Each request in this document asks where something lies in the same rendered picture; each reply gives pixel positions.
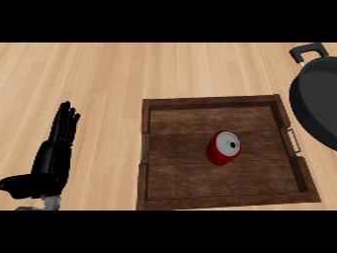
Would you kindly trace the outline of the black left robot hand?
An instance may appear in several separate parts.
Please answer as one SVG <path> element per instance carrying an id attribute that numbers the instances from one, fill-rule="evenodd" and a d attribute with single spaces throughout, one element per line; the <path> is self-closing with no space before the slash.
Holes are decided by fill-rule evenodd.
<path id="1" fill-rule="evenodd" d="M 41 143 L 29 174 L 0 180 L 0 191 L 16 200 L 59 196 L 66 184 L 70 146 L 79 114 L 69 102 L 56 110 L 48 139 Z"/>

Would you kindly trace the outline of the dark brown wooden tray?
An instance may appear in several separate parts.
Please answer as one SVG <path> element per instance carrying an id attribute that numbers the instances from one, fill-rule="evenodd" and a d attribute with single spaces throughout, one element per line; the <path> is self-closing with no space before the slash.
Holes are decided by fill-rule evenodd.
<path id="1" fill-rule="evenodd" d="M 138 210 L 316 203 L 280 96 L 146 99 Z"/>

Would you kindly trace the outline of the black pot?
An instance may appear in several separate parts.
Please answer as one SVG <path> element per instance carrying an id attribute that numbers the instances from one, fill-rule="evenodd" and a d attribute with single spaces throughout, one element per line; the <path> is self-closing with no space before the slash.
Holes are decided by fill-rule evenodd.
<path id="1" fill-rule="evenodd" d="M 337 151 L 337 57 L 319 42 L 288 53 L 300 65 L 288 88 L 294 117 L 310 136 Z"/>

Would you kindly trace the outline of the red can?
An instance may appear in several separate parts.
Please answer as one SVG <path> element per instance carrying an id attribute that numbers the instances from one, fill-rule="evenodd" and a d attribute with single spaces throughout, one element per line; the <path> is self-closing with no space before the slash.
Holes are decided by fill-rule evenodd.
<path id="1" fill-rule="evenodd" d="M 218 131 L 206 143 L 205 157 L 211 164 L 221 166 L 240 154 L 240 141 L 238 136 L 227 130 Z"/>

